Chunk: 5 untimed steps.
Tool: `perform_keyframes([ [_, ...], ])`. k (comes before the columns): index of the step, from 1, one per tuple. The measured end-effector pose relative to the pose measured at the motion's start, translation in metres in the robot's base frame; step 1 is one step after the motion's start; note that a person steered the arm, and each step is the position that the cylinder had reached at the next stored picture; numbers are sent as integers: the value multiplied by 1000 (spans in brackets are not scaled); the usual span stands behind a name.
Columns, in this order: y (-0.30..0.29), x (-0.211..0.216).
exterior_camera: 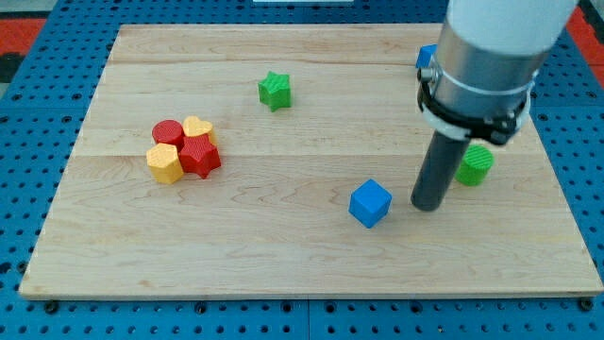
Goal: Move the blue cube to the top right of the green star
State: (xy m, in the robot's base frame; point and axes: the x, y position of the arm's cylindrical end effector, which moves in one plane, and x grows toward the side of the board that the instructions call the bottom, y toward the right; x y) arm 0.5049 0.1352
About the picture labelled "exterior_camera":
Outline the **blue block behind arm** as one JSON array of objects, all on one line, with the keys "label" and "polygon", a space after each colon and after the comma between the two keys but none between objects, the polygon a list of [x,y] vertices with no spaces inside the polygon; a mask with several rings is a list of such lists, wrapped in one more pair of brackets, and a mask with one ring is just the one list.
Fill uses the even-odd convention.
[{"label": "blue block behind arm", "polygon": [[437,50],[437,47],[437,44],[428,44],[421,46],[415,62],[415,68],[421,69],[429,67],[432,57]]}]

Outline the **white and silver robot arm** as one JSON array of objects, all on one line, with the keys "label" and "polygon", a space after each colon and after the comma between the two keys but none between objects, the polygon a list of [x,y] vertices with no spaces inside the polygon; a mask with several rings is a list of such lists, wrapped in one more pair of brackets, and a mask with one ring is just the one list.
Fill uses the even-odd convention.
[{"label": "white and silver robot arm", "polygon": [[419,69],[418,106],[436,132],[504,145],[525,124],[539,69],[577,0],[450,0]]}]

